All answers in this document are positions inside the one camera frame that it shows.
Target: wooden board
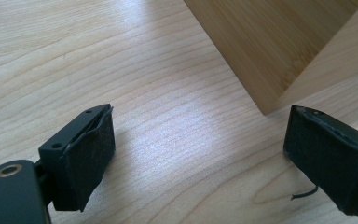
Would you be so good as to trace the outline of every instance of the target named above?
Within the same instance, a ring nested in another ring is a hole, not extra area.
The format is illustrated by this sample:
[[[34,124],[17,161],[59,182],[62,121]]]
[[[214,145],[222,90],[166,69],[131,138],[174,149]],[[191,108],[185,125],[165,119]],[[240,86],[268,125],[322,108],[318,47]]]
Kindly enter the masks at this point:
[[[69,223],[358,223],[282,154],[289,106],[263,116],[182,0],[0,0],[0,164],[81,111],[115,107],[117,154]],[[358,129],[358,77],[297,101]]]
[[[352,0],[185,2],[264,114],[358,9]]]

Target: wooden table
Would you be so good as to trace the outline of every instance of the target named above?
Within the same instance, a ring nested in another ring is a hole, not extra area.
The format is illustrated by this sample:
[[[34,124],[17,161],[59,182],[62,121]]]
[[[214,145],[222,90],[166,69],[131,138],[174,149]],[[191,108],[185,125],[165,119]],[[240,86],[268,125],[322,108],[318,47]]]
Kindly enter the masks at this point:
[[[86,210],[53,223],[358,223],[282,154],[289,106],[264,117],[181,0],[0,0],[0,164],[81,111],[115,107],[117,153]],[[358,129],[358,76],[296,102]]]

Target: metal grommet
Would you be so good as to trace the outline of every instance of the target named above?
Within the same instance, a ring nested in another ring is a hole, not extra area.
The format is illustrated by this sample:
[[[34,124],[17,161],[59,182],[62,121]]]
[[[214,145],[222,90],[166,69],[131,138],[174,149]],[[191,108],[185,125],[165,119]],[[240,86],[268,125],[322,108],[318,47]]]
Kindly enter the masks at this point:
[[[20,164],[11,164],[9,166],[5,166],[4,168],[0,169],[0,177],[8,177],[18,173],[22,169],[22,165]]]

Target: table surface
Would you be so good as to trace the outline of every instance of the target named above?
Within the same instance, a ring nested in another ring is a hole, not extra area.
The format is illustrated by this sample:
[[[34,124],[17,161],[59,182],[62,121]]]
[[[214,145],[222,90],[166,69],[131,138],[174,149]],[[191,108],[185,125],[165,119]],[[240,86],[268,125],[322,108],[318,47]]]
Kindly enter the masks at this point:
[[[53,223],[358,223],[282,154],[182,0],[0,0],[0,164],[110,103],[117,152],[86,210]],[[296,102],[358,130],[358,76]]]

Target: wood grain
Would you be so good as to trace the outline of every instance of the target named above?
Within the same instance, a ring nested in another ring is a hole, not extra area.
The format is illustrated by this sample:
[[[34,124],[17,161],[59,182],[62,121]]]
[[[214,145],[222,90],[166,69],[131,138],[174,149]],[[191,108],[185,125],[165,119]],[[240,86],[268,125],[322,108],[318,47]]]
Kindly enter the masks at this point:
[[[358,9],[358,0],[185,2],[264,114],[288,102],[281,100],[277,104],[298,76],[308,75],[302,75],[304,69],[322,49],[329,47],[327,43],[345,28],[343,25]],[[358,33],[346,32],[344,36],[351,40],[350,46],[358,44],[352,40],[358,39]],[[335,53],[324,57],[328,60],[344,56]],[[354,74],[328,76],[336,81],[328,82],[331,85]],[[307,96],[321,89],[319,83],[308,82],[308,94],[296,91],[287,95]]]
[[[0,164],[104,103],[117,154],[53,223],[358,223],[290,201],[313,186],[282,154],[289,107],[263,116],[184,2],[0,1]],[[296,104],[358,129],[358,76]]]

